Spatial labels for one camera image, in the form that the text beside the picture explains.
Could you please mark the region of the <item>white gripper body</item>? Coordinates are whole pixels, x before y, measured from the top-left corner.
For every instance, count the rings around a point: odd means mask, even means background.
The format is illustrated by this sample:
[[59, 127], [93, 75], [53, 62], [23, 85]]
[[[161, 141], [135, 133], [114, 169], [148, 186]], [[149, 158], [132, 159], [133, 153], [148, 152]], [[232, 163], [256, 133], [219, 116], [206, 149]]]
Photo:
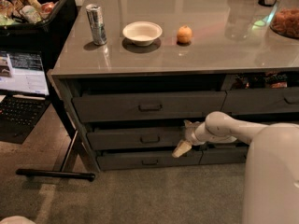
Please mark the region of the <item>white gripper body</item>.
[[205, 131], [204, 124], [200, 122], [200, 125], [197, 128], [185, 128], [185, 139], [189, 141], [192, 146], [203, 145], [206, 140], [204, 140], [201, 135]]

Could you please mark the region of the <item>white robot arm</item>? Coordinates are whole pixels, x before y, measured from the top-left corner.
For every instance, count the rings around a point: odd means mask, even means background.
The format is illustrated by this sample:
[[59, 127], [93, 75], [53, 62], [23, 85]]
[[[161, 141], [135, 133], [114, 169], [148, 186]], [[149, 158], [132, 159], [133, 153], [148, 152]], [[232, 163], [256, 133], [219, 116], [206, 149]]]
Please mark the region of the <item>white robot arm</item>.
[[242, 224], [299, 224], [299, 125], [260, 124], [215, 111], [203, 122], [185, 122], [178, 158], [206, 142], [239, 140], [249, 146]]

